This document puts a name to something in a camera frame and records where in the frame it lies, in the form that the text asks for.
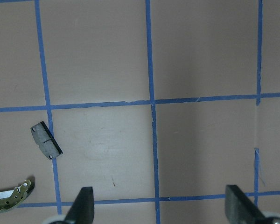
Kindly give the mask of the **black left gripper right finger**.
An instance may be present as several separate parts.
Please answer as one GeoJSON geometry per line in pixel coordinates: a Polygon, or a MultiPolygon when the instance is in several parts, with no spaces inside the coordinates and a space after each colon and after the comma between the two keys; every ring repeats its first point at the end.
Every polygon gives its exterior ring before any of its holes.
{"type": "Polygon", "coordinates": [[[225,215],[230,224],[260,224],[266,219],[237,185],[225,187],[225,215]]]}

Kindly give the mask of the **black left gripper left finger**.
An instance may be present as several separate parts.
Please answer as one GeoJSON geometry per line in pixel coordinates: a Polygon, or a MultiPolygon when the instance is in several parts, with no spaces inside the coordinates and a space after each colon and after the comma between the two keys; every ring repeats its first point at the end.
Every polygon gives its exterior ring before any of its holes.
{"type": "Polygon", "coordinates": [[[94,220],[93,187],[80,189],[73,205],[64,218],[67,224],[92,224],[94,220]]]}

